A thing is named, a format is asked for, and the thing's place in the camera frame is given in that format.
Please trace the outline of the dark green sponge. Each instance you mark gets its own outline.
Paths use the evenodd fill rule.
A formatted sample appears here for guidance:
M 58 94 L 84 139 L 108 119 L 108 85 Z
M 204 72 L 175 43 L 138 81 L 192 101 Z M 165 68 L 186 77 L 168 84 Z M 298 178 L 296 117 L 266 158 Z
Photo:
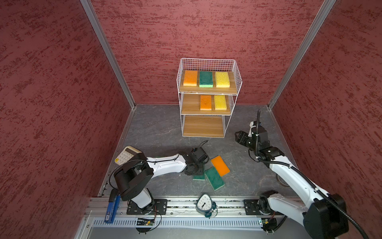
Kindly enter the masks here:
M 213 87 L 213 77 L 210 71 L 200 71 L 200 83 L 201 88 L 212 88 Z
M 206 170 L 205 176 L 207 180 L 209 181 L 209 183 L 211 184 L 214 191 L 220 189 L 221 187 L 225 185 L 225 182 L 223 181 L 223 179 L 221 178 L 221 176 L 219 175 L 215 167 L 212 167 Z
M 205 181 L 205 176 L 204 175 L 194 175 L 193 180 L 198 180 L 198 181 Z

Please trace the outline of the orange sponge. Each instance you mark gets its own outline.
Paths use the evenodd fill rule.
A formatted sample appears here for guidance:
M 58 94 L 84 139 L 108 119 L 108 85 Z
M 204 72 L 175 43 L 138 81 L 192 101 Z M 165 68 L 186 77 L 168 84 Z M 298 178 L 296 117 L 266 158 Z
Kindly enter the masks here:
M 212 96 L 211 95 L 201 95 L 200 96 L 200 110 L 201 111 L 211 111 L 212 110 Z
M 196 87 L 198 85 L 198 71 L 186 70 L 183 85 L 186 87 Z
M 217 157 L 213 158 L 211 160 L 211 162 L 212 162 L 213 166 L 215 167 L 215 169 L 217 170 L 220 177 L 223 177 L 223 176 L 227 175 L 228 173 L 230 173 L 230 169 L 228 168 L 226 163 L 223 161 L 221 156 L 217 156 Z

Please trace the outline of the yellow sponge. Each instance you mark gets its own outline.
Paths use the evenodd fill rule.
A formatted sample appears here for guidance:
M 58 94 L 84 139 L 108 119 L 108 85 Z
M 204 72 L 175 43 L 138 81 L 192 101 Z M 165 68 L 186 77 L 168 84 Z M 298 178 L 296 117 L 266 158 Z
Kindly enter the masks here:
M 215 83 L 217 88 L 230 88 L 228 72 L 215 72 Z
M 226 111 L 226 97 L 224 95 L 214 95 L 214 107 L 216 111 Z

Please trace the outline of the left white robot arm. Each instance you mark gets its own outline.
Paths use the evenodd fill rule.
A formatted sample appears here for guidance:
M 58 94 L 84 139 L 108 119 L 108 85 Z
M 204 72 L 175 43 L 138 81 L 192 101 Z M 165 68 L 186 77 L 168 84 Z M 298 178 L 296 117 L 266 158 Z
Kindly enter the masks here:
M 121 200 L 131 200 L 148 213 L 155 206 L 153 196 L 146 189 L 151 179 L 170 173 L 201 176 L 209 160 L 210 157 L 200 146 L 190 153 L 179 152 L 167 157 L 147 157 L 142 151 L 127 146 L 114 160 L 119 167 L 112 175 Z

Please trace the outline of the bottom wooden shelf board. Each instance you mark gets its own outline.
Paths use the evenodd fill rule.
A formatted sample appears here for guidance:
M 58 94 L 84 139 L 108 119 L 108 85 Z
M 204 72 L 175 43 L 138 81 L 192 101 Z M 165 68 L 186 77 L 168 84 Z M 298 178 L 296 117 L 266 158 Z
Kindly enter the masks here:
M 222 116 L 184 116 L 183 136 L 224 137 L 225 126 Z

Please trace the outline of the wooden shelf board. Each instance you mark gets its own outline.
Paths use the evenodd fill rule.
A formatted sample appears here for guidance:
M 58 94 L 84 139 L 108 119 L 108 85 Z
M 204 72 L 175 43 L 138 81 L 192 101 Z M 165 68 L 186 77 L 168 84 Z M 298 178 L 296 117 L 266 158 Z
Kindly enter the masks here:
M 185 70 L 182 71 L 181 78 L 178 79 L 178 92 L 179 93 L 188 93 L 188 94 L 213 94 L 213 95 L 238 95 L 242 82 L 236 82 L 236 78 L 233 72 L 228 72 L 230 87 L 229 88 L 218 88 L 216 86 L 215 80 L 216 72 L 212 72 L 213 87 L 206 88 L 200 87 L 200 77 L 197 79 L 197 86 L 184 86 Z
M 214 95 L 212 96 L 212 110 L 201 111 L 200 110 L 200 96 L 197 94 L 182 94 L 181 96 L 181 114 L 182 115 L 218 115 L 218 116 L 230 116 L 234 108 L 234 98 L 229 95 L 225 95 L 227 102 L 226 111 L 216 111 L 214 107 Z
M 183 136 L 224 137 L 225 126 L 222 116 L 184 116 Z

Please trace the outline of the top wooden shelf board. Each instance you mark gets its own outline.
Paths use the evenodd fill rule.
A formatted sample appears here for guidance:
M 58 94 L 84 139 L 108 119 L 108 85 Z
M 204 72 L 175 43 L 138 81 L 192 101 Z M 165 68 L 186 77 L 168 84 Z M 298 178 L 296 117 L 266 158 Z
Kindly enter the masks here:
M 213 95 L 238 95 L 242 82 L 236 82 L 236 78 L 233 72 L 228 72 L 230 87 L 229 88 L 218 88 L 216 86 L 215 80 L 216 72 L 212 72 L 213 87 L 206 88 L 200 87 L 200 77 L 197 79 L 197 86 L 184 86 L 185 70 L 182 71 L 181 78 L 178 79 L 178 92 L 179 93 L 188 93 L 188 94 L 213 94 Z

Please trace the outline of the middle wooden shelf board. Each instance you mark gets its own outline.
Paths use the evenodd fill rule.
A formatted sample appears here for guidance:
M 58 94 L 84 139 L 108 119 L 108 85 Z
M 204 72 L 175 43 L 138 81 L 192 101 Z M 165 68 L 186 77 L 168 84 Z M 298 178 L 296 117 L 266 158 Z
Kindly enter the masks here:
M 230 116 L 234 108 L 234 98 L 229 95 L 225 95 L 227 102 L 226 111 L 216 111 L 214 107 L 214 95 L 212 96 L 212 110 L 201 111 L 200 110 L 200 96 L 197 94 L 182 94 L 181 96 L 181 114 L 182 115 L 218 115 L 218 116 Z

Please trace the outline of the white kitchen timer dial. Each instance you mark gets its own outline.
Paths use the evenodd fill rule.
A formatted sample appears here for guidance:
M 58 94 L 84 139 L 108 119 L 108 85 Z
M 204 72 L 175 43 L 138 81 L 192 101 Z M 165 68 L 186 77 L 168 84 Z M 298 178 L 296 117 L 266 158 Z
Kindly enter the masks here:
M 218 215 L 217 205 L 207 193 L 202 194 L 198 198 L 196 202 L 196 210 L 198 213 L 209 219 Z

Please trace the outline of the brown tape roll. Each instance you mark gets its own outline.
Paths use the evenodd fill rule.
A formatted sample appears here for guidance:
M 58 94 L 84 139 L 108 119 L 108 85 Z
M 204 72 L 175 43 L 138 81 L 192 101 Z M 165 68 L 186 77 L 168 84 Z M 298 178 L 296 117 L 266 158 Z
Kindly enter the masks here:
M 283 187 L 289 187 L 289 185 L 277 174 L 276 175 L 277 182 Z

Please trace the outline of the beige calculator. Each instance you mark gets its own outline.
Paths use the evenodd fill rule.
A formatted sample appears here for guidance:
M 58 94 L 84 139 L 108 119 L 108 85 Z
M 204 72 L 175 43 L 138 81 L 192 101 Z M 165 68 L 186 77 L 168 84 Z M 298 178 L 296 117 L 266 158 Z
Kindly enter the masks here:
M 117 165 L 123 165 L 124 163 L 128 162 L 131 160 L 135 155 L 138 153 L 141 153 L 140 150 L 132 147 L 132 146 L 127 146 L 114 160 L 114 162 Z

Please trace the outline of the blue stapler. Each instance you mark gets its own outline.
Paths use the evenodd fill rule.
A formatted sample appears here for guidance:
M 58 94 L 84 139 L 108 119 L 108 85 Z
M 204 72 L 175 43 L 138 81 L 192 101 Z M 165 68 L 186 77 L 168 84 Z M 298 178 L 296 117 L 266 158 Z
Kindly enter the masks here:
M 109 196 L 108 207 L 104 218 L 104 222 L 106 224 L 113 224 L 119 207 L 120 199 L 121 196 L 119 194 L 119 191 L 117 189 L 112 189 Z

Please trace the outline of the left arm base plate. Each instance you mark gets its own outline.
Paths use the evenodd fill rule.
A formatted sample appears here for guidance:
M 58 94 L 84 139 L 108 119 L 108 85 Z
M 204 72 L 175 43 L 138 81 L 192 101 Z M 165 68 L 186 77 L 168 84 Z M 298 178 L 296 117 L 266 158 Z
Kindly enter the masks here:
M 128 206 L 126 210 L 127 215 L 165 215 L 167 211 L 167 199 L 154 199 L 153 206 L 146 209 L 141 209 L 132 200 L 128 201 Z

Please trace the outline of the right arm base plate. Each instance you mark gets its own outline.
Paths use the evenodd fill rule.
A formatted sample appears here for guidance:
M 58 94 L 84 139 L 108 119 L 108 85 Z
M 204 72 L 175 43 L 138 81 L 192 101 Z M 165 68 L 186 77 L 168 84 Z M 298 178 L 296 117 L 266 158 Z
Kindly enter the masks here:
M 247 216 L 261 216 L 261 215 L 265 215 L 260 210 L 260 205 L 259 205 L 258 201 L 259 201 L 258 199 L 245 199 L 245 200 L 243 200 L 245 214 Z

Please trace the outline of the aluminium mounting rail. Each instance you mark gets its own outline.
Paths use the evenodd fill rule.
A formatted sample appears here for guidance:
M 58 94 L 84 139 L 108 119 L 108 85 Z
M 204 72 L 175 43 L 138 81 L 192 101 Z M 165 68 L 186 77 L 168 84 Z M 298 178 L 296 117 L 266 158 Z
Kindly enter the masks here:
M 119 214 L 130 216 L 164 216 L 164 217 L 264 217 L 284 215 L 301 223 L 313 202 L 303 202 L 297 198 L 288 198 L 276 193 L 269 197 L 243 199 L 233 197 L 211 197 L 204 194 L 198 197 L 162 197 L 149 199 L 149 203 L 141 200 L 122 201 L 115 199 L 92 198 L 86 212 L 95 212 L 105 220 Z

